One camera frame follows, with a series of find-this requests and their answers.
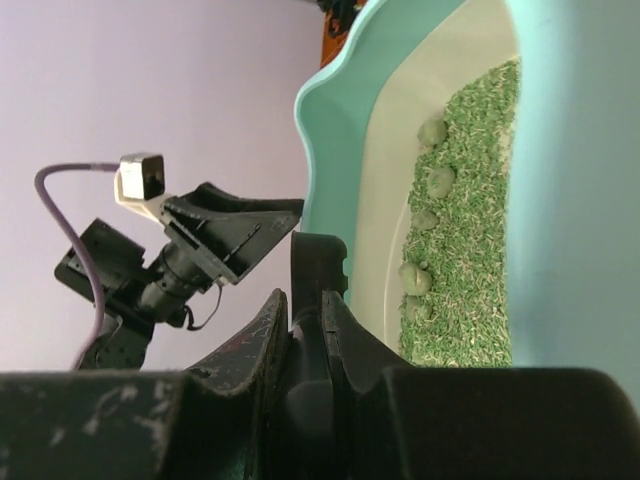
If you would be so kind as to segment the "black slotted litter scoop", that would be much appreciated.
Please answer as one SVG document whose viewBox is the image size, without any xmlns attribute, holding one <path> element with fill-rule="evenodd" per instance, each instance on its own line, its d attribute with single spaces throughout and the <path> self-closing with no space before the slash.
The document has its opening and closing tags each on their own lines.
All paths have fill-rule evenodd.
<svg viewBox="0 0 640 480">
<path fill-rule="evenodd" d="M 346 286 L 336 237 L 296 232 L 291 241 L 291 329 L 269 415 L 269 479 L 340 479 L 334 389 L 322 327 L 323 293 Z"/>
</svg>

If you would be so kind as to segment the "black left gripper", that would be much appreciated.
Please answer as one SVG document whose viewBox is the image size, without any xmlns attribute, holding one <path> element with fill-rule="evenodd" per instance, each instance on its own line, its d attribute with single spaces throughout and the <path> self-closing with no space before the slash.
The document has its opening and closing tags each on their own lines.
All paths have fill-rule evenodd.
<svg viewBox="0 0 640 480">
<path fill-rule="evenodd" d="M 141 315 L 183 315 L 197 292 L 238 284 L 299 223 L 302 199 L 249 199 L 209 182 L 182 196 L 139 201 L 169 242 L 136 294 Z"/>
</svg>

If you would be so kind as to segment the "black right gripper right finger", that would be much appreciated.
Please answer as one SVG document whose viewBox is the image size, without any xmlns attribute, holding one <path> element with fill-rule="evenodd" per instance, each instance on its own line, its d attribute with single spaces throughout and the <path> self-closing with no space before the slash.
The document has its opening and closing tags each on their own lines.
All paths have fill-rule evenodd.
<svg viewBox="0 0 640 480">
<path fill-rule="evenodd" d="M 635 479 L 639 420 L 584 368 L 435 368 L 404 361 L 322 300 L 340 454 L 354 479 Z"/>
</svg>

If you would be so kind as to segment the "teal plastic litter box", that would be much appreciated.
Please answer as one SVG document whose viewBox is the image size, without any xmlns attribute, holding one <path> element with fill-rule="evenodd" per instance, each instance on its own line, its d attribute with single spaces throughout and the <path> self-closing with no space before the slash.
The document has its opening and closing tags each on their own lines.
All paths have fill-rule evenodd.
<svg viewBox="0 0 640 480">
<path fill-rule="evenodd" d="M 590 367 L 639 389 L 639 5 L 373 1 L 300 91 L 302 227 L 348 248 L 348 303 L 435 367 Z M 443 118 L 446 139 L 421 146 Z M 451 193 L 430 198 L 448 166 Z M 437 227 L 411 227 L 429 209 Z M 398 269 L 433 279 L 410 322 Z"/>
</svg>

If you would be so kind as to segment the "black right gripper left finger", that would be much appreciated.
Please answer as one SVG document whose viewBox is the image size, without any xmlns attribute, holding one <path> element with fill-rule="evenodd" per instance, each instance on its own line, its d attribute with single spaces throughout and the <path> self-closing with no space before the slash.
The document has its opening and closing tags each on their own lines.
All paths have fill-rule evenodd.
<svg viewBox="0 0 640 480">
<path fill-rule="evenodd" d="M 240 332 L 183 371 L 1 378 L 5 479 L 259 479 L 287 340 L 275 290 Z"/>
</svg>

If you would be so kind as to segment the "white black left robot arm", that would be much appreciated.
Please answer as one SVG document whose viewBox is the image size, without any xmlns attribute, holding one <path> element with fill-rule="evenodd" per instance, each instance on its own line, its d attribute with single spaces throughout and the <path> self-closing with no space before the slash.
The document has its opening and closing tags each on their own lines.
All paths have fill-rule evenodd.
<svg viewBox="0 0 640 480">
<path fill-rule="evenodd" d="M 299 223 L 301 199 L 245 199 L 211 183 L 160 204 L 169 241 L 150 264 L 142 246 L 95 219 L 81 234 L 103 294 L 83 369 L 138 369 L 154 328 L 199 330 L 189 300 L 239 284 Z"/>
</svg>

